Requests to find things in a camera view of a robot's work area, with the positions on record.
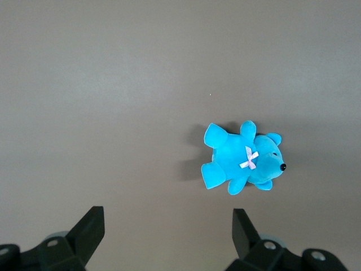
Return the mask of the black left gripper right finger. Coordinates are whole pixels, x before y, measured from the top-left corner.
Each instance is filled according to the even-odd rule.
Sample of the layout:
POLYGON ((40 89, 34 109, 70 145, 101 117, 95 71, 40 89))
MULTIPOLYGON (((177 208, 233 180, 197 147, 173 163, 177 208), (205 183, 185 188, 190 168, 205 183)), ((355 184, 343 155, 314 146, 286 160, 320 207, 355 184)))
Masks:
POLYGON ((344 270, 344 264, 334 254, 308 248, 297 256, 277 241, 262 239, 244 209, 234 209, 232 240, 238 258, 228 270, 344 270))

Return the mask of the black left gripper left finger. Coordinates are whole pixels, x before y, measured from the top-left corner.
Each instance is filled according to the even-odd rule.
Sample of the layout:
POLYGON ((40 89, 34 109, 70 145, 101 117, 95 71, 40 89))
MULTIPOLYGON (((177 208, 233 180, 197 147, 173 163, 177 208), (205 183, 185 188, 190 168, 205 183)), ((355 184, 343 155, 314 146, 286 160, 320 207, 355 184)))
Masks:
POLYGON ((93 206, 70 231, 54 233, 31 250, 2 244, 1 270, 86 270, 104 234, 104 208, 93 206))

